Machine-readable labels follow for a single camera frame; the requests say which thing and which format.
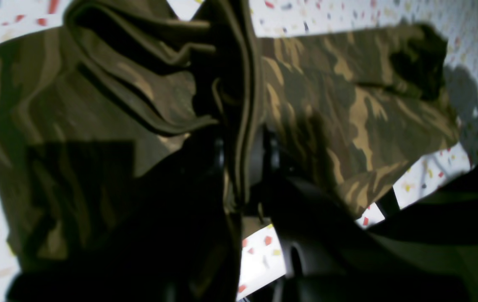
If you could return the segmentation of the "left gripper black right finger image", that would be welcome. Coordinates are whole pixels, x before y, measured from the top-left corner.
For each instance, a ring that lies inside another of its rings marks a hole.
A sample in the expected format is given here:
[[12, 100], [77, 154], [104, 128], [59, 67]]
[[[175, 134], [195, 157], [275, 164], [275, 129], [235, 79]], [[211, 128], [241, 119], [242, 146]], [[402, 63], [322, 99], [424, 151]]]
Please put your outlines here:
[[250, 163], [254, 209], [274, 223], [286, 276], [276, 302], [478, 302], [478, 166], [361, 228], [259, 128]]

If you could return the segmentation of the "left gripper white left finger image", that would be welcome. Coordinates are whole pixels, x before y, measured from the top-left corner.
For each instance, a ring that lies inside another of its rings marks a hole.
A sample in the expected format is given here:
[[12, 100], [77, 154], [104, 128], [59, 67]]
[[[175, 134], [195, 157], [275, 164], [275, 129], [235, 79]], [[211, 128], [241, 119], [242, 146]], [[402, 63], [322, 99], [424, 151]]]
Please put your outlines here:
[[224, 212], [220, 134], [195, 134], [133, 176], [133, 143], [26, 150], [39, 210], [8, 302], [233, 302], [240, 218]]

